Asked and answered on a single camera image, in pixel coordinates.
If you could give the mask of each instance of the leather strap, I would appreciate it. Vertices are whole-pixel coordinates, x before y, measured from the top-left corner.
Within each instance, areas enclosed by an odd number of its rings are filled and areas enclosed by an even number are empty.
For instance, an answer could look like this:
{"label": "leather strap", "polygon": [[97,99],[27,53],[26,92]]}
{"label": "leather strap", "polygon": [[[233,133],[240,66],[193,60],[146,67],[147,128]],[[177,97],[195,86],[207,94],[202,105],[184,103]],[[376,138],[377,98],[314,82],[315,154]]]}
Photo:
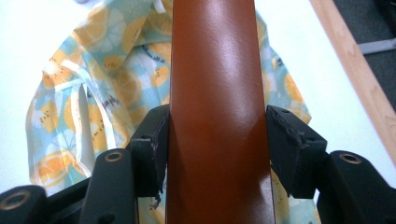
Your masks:
{"label": "leather strap", "polygon": [[175,0],[167,223],[275,223],[253,0]]}

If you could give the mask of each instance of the screw hole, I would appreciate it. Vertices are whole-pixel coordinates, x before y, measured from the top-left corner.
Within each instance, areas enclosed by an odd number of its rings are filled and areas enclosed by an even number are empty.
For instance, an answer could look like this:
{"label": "screw hole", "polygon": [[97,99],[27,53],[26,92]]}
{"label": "screw hole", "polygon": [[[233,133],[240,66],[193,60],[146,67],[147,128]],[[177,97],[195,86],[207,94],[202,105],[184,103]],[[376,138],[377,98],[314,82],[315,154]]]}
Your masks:
{"label": "screw hole", "polygon": [[341,160],[352,163],[352,164],[360,164],[361,163],[361,159],[359,159],[351,154],[347,154],[347,153],[340,154],[340,158],[341,158]]}
{"label": "screw hole", "polygon": [[111,224],[114,223],[115,220],[116,216],[113,214],[104,214],[99,218],[98,224]]}
{"label": "screw hole", "polygon": [[30,198],[30,192],[27,190],[20,190],[16,193],[13,193],[6,197],[1,203],[0,203],[0,209],[1,210],[11,210],[14,208],[17,208],[24,203],[27,202],[27,200]]}
{"label": "screw hole", "polygon": [[120,159],[122,159],[122,154],[120,152],[108,153],[105,156],[106,161],[119,161]]}

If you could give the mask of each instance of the wooden board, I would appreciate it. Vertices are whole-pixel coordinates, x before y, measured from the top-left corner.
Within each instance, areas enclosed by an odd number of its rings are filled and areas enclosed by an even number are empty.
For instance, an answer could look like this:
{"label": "wooden board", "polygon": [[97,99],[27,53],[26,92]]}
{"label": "wooden board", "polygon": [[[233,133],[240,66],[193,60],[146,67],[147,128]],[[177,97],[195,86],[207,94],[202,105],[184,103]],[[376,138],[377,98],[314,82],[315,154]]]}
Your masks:
{"label": "wooden board", "polygon": [[310,0],[371,122],[396,165],[396,114],[333,0]]}

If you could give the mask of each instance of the metal grommet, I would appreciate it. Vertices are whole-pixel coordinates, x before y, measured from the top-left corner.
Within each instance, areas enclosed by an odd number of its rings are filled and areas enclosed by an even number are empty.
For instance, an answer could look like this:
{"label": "metal grommet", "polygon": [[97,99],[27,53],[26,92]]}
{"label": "metal grommet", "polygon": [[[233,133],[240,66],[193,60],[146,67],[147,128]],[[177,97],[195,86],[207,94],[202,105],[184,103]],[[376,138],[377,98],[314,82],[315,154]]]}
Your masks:
{"label": "metal grommet", "polygon": [[106,161],[119,161],[120,159],[122,159],[122,153],[116,151],[116,152],[112,152],[112,153],[108,153],[105,156],[105,160]]}
{"label": "metal grommet", "polygon": [[359,159],[356,156],[349,154],[349,153],[340,154],[340,158],[341,158],[341,160],[352,163],[352,164],[361,164],[361,159]]}
{"label": "metal grommet", "polygon": [[27,202],[30,198],[30,192],[23,189],[13,193],[0,202],[1,210],[11,210]]}

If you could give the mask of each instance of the printed cloth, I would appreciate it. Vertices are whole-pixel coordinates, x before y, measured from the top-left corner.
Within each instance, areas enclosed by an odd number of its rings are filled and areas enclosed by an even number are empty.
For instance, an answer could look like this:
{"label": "printed cloth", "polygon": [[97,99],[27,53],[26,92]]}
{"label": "printed cloth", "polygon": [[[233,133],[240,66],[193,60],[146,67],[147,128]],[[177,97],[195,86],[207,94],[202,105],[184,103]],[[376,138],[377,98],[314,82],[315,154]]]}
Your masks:
{"label": "printed cloth", "polygon": [[[105,0],[53,54],[26,119],[32,183],[53,194],[91,176],[100,153],[126,147],[148,111],[169,103],[172,10],[173,0]],[[308,122],[259,16],[257,24],[263,100]],[[275,174],[273,183],[277,223],[317,222],[311,200],[289,202]],[[154,199],[139,199],[141,223],[164,223],[163,189],[156,209]]]}

